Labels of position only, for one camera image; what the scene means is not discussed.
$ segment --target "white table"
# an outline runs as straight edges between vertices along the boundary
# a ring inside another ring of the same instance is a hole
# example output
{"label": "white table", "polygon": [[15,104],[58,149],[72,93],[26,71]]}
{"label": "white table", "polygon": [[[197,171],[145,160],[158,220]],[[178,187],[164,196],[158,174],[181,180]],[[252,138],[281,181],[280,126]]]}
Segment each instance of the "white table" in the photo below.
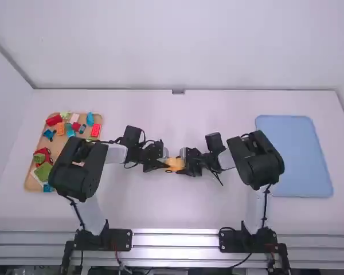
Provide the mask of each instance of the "white table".
{"label": "white table", "polygon": [[[184,146],[206,151],[207,133],[219,131],[225,141],[254,131],[258,115],[306,115],[313,119],[334,196],[273,198],[268,210],[270,225],[282,234],[344,236],[344,112],[333,91],[186,91],[185,95],[171,91],[35,91],[1,177],[0,231],[71,232],[76,228],[76,218],[63,198],[24,190],[45,118],[66,110],[101,113],[103,139],[121,136],[128,124],[142,128],[148,139],[163,139],[170,155],[178,155]],[[239,228],[246,212],[249,187],[235,170],[221,178],[224,187],[207,171],[201,178],[190,178],[163,171],[142,173],[141,166],[124,170],[110,165],[104,169],[97,196],[111,227],[183,228],[194,234],[213,234],[222,226]],[[332,246],[338,243],[333,239]]]}

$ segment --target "blue toy block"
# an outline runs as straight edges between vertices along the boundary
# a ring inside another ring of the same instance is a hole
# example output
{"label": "blue toy block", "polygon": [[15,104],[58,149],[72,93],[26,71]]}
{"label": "blue toy block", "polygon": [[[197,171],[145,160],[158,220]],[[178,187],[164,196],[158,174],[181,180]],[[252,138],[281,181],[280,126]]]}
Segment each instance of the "blue toy block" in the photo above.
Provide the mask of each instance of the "blue toy block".
{"label": "blue toy block", "polygon": [[49,193],[52,191],[53,191],[53,188],[50,185],[44,184],[44,193]]}
{"label": "blue toy block", "polygon": [[74,130],[67,130],[67,136],[68,136],[68,138],[75,136],[75,131]]}
{"label": "blue toy block", "polygon": [[87,113],[87,124],[89,126],[93,126],[94,124],[94,117],[93,117],[92,112]]}
{"label": "blue toy block", "polygon": [[54,131],[51,131],[50,129],[47,129],[45,132],[44,132],[44,136],[46,138],[48,138],[50,140],[50,142],[52,142],[52,138],[53,138],[53,135],[56,133],[56,130]]}

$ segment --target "red toy block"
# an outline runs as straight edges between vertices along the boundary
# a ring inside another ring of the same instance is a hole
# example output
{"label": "red toy block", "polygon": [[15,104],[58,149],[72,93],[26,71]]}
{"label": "red toy block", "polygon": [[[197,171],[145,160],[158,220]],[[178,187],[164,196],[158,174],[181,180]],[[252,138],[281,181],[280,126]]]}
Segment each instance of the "red toy block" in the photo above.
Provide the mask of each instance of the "red toy block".
{"label": "red toy block", "polygon": [[[48,162],[49,164],[53,165],[53,159],[51,158],[51,151],[49,150],[49,148],[47,147],[43,147],[39,150],[37,150],[36,152],[33,153],[33,155],[37,154],[37,153],[41,153],[45,155],[45,160],[44,162]],[[39,167],[42,163],[36,163],[36,167]]]}
{"label": "red toy block", "polygon": [[92,127],[91,136],[94,138],[97,138],[100,131],[101,131],[101,124],[95,123]]}
{"label": "red toy block", "polygon": [[80,123],[74,122],[72,128],[74,131],[79,131],[80,126],[81,126]]}
{"label": "red toy block", "polygon": [[60,115],[56,115],[56,116],[50,117],[49,119],[46,119],[46,123],[48,126],[54,126],[59,122],[62,122],[62,117]]}
{"label": "red toy block", "polygon": [[50,154],[51,154],[51,151],[50,151],[49,148],[43,147],[43,148],[37,150],[36,152],[34,152],[33,155],[38,154],[38,153],[44,154],[45,156],[47,156],[47,155],[50,155]]}

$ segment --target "green lego brick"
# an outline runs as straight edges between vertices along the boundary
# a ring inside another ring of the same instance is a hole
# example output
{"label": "green lego brick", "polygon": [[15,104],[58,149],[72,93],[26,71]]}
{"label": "green lego brick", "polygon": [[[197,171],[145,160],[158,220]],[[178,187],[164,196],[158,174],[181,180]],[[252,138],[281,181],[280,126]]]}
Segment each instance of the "green lego brick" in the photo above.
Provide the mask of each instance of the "green lego brick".
{"label": "green lego brick", "polygon": [[90,136],[87,140],[98,140],[99,138],[97,136]]}
{"label": "green lego brick", "polygon": [[37,153],[33,155],[33,161],[36,163],[42,163],[45,161],[46,156],[42,153]]}
{"label": "green lego brick", "polygon": [[48,181],[48,176],[50,174],[50,171],[52,169],[52,165],[49,164],[48,162],[44,162],[39,168],[34,170],[35,175],[37,176],[38,179],[42,182]]}
{"label": "green lego brick", "polygon": [[60,116],[62,117],[62,119],[67,119],[69,115],[69,112],[61,112]]}

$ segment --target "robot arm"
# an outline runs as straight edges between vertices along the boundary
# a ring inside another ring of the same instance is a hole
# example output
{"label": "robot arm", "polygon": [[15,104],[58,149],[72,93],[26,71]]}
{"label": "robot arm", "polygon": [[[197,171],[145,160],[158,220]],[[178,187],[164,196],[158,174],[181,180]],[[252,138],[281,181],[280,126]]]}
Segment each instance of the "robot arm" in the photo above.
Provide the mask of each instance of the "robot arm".
{"label": "robot arm", "polygon": [[[79,137],[71,137],[53,165],[49,174],[49,185],[71,202],[81,225],[74,241],[69,241],[65,245],[62,274],[67,272],[69,255],[73,249],[110,251],[115,251],[116,247],[118,251],[131,249],[131,230],[108,228],[108,222],[102,215],[95,193],[105,164],[125,165],[132,162],[135,165],[143,164],[143,172],[159,168],[170,171],[171,165],[165,162],[168,160],[168,150],[164,147],[163,141],[145,141],[144,133],[144,141],[140,142],[142,133],[143,130],[128,125],[124,135],[115,141],[87,142]],[[284,172],[282,157],[261,131],[230,138],[227,140],[227,148],[223,145],[220,133],[211,133],[206,135],[205,139],[209,150],[207,153],[202,154],[196,148],[184,147],[180,150],[179,156],[174,158],[182,160],[175,169],[177,174],[201,176],[202,168],[206,168],[217,175],[236,167],[242,181],[256,192],[260,192],[258,190],[262,190],[264,186],[277,183],[279,175]],[[220,239],[220,244],[232,243],[232,238],[237,239],[237,234],[239,234],[238,239],[257,243],[255,238],[263,239],[262,232],[266,234],[268,231],[264,228],[265,219],[260,219],[260,222],[261,220],[263,225],[256,226],[254,231],[258,230],[254,235],[248,233],[243,225],[242,231],[230,233],[231,238]],[[252,248],[252,245],[240,248],[240,245],[233,243],[233,247],[239,248],[241,252]]]}

